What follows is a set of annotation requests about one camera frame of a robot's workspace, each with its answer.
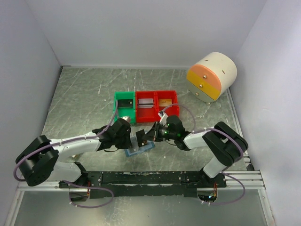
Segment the round drawer cabinet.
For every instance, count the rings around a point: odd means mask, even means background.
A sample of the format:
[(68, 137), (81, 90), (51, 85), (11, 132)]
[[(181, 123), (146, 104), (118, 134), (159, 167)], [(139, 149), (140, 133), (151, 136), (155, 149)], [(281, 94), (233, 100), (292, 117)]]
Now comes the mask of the round drawer cabinet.
[(201, 101), (212, 103), (234, 83), (237, 74), (237, 67), (228, 56), (212, 52), (188, 70), (188, 90)]

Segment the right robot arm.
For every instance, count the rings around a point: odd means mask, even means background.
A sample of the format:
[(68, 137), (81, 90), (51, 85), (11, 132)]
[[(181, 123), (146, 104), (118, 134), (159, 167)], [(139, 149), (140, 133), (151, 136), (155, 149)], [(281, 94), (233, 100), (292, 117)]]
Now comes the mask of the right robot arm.
[(209, 147), (214, 156), (202, 168), (202, 174), (199, 176), (200, 183), (204, 187), (214, 184), (216, 176), (239, 161), (244, 151), (248, 149), (247, 141), (222, 121), (211, 128), (189, 132), (176, 115), (168, 116), (166, 124), (155, 122), (143, 135), (143, 140), (153, 142), (173, 140), (175, 146), (183, 151)]

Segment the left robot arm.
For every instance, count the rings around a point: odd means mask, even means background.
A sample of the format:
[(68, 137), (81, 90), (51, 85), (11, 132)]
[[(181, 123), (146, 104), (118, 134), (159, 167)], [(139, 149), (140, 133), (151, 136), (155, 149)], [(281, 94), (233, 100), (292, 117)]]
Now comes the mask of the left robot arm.
[(111, 147), (128, 149), (132, 146), (130, 132), (130, 118), (124, 116), (112, 125), (77, 137), (48, 139), (45, 135), (38, 136), (16, 158), (15, 169), (21, 171), (23, 178), (14, 177), (28, 186), (37, 186), (47, 180), (67, 180), (82, 188), (88, 182), (86, 170), (78, 162), (66, 163), (65, 160), (81, 153), (108, 152)]

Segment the gold card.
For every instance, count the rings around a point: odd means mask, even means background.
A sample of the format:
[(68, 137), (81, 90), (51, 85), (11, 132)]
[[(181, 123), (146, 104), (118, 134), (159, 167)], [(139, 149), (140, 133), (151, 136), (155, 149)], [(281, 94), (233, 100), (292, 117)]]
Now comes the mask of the gold card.
[(169, 106), (171, 104), (172, 104), (172, 99), (169, 99), (169, 98), (159, 99), (158, 100), (158, 106), (160, 108), (165, 108), (165, 107), (167, 107), (167, 106)]

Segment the green plastic bin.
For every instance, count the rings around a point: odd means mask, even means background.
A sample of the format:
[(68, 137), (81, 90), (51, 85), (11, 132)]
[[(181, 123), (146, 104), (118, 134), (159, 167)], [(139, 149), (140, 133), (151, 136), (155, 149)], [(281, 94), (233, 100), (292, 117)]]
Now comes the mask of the green plastic bin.
[(114, 94), (114, 106), (113, 112), (116, 109), (116, 103), (118, 102), (117, 114), (115, 115), (114, 121), (117, 120), (117, 116), (129, 116), (130, 123), (136, 123), (136, 107), (135, 107), (135, 92), (115, 92)]

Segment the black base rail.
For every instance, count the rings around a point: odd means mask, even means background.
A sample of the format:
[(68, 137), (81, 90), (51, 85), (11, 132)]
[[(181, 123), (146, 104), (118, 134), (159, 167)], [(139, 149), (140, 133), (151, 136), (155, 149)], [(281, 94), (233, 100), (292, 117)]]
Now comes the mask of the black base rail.
[(115, 197), (180, 195), (194, 198), (198, 196), (198, 190), (211, 190), (215, 185), (226, 187), (223, 174), (209, 178), (203, 171), (89, 171), (75, 184), (72, 186), (62, 181), (59, 188), (89, 186), (92, 188), (90, 198), (98, 199), (111, 196), (110, 192), (98, 188), (111, 190)]

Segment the blue card holder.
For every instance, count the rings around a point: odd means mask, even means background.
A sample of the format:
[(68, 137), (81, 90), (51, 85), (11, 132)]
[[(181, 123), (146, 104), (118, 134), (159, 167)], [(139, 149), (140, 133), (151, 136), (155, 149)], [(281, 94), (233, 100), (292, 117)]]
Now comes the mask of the blue card holder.
[(132, 146), (130, 148), (124, 150), (126, 157), (131, 157), (136, 154), (146, 152), (155, 147), (155, 144), (152, 141), (147, 141), (146, 145), (139, 147), (136, 137), (131, 137), (130, 141), (131, 141)]

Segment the white striped card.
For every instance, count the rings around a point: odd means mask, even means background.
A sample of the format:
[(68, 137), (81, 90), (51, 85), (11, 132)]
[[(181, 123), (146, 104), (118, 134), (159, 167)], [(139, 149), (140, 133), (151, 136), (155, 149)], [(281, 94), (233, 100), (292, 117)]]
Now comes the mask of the white striped card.
[(138, 108), (150, 109), (154, 107), (153, 98), (141, 98), (138, 99)]

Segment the red plastic bin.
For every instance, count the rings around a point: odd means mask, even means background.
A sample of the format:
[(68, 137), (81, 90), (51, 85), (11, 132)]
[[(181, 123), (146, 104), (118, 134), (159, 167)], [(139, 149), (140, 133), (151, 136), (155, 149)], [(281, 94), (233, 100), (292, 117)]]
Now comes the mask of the red plastic bin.
[[(162, 111), (164, 108), (168, 107), (172, 104), (177, 104), (177, 93), (175, 90), (158, 90), (157, 91), (158, 96), (158, 107), (159, 110)], [(179, 116), (179, 106), (173, 105), (165, 110), (165, 113), (170, 115), (177, 115)]]
[(148, 123), (156, 120), (154, 91), (137, 91), (135, 93), (136, 122)]

